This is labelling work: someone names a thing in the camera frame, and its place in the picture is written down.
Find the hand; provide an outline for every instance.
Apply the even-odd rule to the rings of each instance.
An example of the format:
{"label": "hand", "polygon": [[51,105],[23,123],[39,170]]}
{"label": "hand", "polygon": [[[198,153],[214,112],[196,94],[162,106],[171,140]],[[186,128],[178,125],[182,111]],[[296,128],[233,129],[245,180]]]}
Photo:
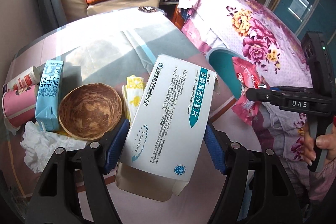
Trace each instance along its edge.
{"label": "hand", "polygon": [[[303,130],[304,135],[304,161],[308,165],[312,165],[312,160],[316,159],[316,153],[314,151],[314,140],[309,135],[308,123],[305,123]],[[316,146],[320,149],[328,149],[327,157],[324,161],[324,165],[330,163],[336,158],[336,127],[333,125],[332,133],[328,135],[322,135],[316,138]]]}

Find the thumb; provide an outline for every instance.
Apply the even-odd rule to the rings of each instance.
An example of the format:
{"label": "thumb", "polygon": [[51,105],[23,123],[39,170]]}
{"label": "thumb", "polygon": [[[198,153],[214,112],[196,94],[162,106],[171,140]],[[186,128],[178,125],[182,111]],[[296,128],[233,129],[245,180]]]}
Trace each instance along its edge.
{"label": "thumb", "polygon": [[321,135],[316,138],[316,146],[320,149],[336,150],[335,134]]}

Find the bowl rim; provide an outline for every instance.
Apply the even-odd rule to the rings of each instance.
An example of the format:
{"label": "bowl rim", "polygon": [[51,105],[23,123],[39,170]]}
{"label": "bowl rim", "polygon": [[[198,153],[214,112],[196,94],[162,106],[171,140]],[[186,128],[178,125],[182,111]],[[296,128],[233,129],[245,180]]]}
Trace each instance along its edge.
{"label": "bowl rim", "polygon": [[[112,90],[115,92],[115,94],[117,95],[118,104],[119,104],[120,107],[121,107],[120,115],[119,115],[118,119],[116,120],[116,122],[113,123],[113,124],[109,127],[108,130],[106,130],[105,132],[101,133],[100,135],[98,135],[98,136],[96,136],[96,137],[92,137],[92,138],[83,138],[83,137],[79,137],[79,136],[77,136],[77,135],[71,133],[67,128],[65,128],[65,126],[64,126],[64,124],[63,124],[63,122],[62,122],[62,119],[61,119],[61,117],[60,117],[60,115],[59,115],[59,111],[60,111],[60,109],[61,109],[60,106],[61,106],[62,102],[65,100],[65,98],[68,97],[68,96],[69,96],[72,92],[74,92],[76,89],[82,88],[82,87],[87,86],[87,85],[97,85],[97,84],[107,86],[108,88],[112,89]],[[97,140],[97,139],[101,138],[106,132],[111,131],[111,130],[112,130],[113,128],[115,128],[115,126],[118,124],[118,122],[119,122],[119,120],[120,120],[120,118],[121,118],[121,116],[122,116],[122,113],[123,113],[123,103],[122,103],[122,101],[121,101],[121,98],[120,98],[118,92],[117,92],[116,89],[113,88],[112,86],[110,86],[110,85],[106,85],[106,84],[104,84],[104,83],[90,83],[90,84],[81,85],[81,86],[75,88],[75,89],[71,90],[67,95],[64,96],[64,98],[61,100],[61,102],[59,103],[59,106],[58,106],[58,120],[59,120],[59,123],[61,124],[62,128],[65,130],[66,133],[68,133],[68,134],[70,135],[70,137],[75,138],[75,139],[77,139],[77,140],[84,140],[84,141]]]}

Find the teal trash can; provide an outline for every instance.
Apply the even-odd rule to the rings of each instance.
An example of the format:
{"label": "teal trash can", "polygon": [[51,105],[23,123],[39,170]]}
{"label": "teal trash can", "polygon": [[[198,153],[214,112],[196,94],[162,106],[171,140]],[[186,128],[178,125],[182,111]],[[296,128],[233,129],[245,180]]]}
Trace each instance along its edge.
{"label": "teal trash can", "polygon": [[242,92],[240,81],[237,79],[236,72],[233,67],[232,57],[234,56],[245,59],[238,53],[224,47],[211,49],[207,53],[206,59],[214,68],[218,76],[221,77],[224,83],[229,87],[234,97],[238,99]]}

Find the gray wall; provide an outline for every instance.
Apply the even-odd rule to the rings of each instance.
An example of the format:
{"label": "gray wall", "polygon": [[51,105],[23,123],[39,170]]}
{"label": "gray wall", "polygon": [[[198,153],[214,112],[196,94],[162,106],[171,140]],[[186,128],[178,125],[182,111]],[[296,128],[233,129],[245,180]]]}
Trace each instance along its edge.
{"label": "gray wall", "polygon": [[0,85],[14,54],[43,35],[37,0],[0,0]]}

